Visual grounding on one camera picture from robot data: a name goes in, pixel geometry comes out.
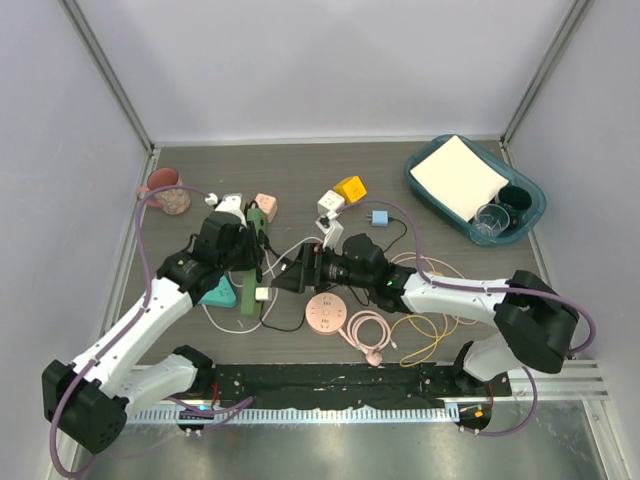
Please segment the peach cube socket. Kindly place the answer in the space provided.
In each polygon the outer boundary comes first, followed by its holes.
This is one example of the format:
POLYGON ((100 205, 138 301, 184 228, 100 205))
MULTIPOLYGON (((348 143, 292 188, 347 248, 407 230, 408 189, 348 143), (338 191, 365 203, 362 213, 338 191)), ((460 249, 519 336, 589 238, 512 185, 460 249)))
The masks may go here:
POLYGON ((255 201, 258 208, 265 214, 266 221, 272 223, 278 210, 277 199, 268 194, 258 193, 255 201))

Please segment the small white charger plug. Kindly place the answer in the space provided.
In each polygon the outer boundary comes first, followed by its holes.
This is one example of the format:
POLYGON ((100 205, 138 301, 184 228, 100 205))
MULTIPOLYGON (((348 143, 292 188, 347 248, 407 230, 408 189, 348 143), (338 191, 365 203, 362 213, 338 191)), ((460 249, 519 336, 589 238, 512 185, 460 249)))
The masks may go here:
POLYGON ((270 287, 257 287, 254 298, 256 302, 270 302, 273 299, 273 290, 270 287))

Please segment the pink round socket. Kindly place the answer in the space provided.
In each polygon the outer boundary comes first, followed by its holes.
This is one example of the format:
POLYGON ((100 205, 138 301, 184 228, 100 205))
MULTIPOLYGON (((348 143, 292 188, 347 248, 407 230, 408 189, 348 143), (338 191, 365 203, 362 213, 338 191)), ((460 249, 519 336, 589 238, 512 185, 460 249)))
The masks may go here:
POLYGON ((304 312, 307 325, 317 334, 337 333, 347 320, 345 302, 333 293, 321 293, 313 296, 304 312))

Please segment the white cube adapter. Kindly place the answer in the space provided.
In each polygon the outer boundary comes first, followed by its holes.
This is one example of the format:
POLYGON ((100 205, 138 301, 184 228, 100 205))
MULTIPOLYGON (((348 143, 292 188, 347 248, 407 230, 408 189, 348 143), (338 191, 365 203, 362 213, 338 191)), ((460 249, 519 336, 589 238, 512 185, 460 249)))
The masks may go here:
POLYGON ((334 190, 327 190, 317 201, 317 211, 320 216, 338 212, 345 205, 345 198, 334 190))

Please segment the light blue charger plug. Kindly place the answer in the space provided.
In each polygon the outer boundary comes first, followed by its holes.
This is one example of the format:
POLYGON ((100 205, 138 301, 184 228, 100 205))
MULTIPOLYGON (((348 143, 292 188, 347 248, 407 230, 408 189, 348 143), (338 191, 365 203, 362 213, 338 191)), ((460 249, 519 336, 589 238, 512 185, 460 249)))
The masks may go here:
POLYGON ((372 210, 366 219, 372 227, 387 227, 389 224, 389 214, 386 210, 372 210))

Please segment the green power strip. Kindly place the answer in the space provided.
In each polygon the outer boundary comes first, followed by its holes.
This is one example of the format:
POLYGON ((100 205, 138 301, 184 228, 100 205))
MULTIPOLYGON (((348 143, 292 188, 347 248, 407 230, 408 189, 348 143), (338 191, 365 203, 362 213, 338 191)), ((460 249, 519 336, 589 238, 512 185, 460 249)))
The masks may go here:
POLYGON ((243 272, 243 288, 241 296, 241 314, 258 319, 261 311, 261 303, 256 300, 256 289, 260 286, 263 273, 264 238, 266 216, 259 207, 251 207, 247 211, 247 226, 251 234, 249 248, 249 269, 243 272))

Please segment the yellow cube socket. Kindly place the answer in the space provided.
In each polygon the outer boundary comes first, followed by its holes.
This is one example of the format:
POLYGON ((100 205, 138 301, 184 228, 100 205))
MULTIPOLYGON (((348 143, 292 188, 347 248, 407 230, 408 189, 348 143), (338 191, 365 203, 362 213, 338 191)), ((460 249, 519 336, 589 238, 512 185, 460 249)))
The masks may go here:
POLYGON ((359 176, 346 177, 333 187, 333 191, 340 195, 346 204, 353 204, 362 200, 368 193, 359 176))

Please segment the teal triangular socket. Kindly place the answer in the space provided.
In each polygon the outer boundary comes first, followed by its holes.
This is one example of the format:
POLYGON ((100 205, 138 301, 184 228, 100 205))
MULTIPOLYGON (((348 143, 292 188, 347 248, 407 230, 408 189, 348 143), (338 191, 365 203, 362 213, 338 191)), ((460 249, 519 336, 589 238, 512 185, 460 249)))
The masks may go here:
POLYGON ((223 275, 218 285, 203 295, 199 305, 231 309, 237 305, 237 296, 226 275, 223 275))

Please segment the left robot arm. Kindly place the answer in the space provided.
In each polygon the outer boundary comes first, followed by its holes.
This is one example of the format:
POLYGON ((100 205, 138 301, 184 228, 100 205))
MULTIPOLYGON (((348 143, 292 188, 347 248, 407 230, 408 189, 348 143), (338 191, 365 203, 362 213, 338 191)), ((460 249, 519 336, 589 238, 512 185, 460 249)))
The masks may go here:
POLYGON ((99 454, 139 411, 175 393, 200 399, 211 391, 212 361, 189 346, 143 372, 132 369, 227 272, 260 268, 263 225, 254 212, 212 212, 187 247, 164 260, 139 300, 103 337, 70 363, 54 360, 44 369, 44 416, 51 424, 52 448, 63 432, 99 454))

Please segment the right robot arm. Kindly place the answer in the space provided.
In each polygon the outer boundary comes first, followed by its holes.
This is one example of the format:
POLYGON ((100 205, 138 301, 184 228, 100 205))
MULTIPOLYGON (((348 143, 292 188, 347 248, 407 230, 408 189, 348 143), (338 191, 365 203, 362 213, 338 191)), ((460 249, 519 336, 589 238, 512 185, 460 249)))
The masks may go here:
POLYGON ((465 395, 520 367, 559 373, 579 320, 576 306, 531 272, 518 270, 497 280, 437 276, 388 260, 365 234, 347 238, 341 252, 303 243, 271 284, 293 293, 356 287, 388 313, 439 313, 494 327, 496 334, 465 344, 458 354, 451 380, 465 395))

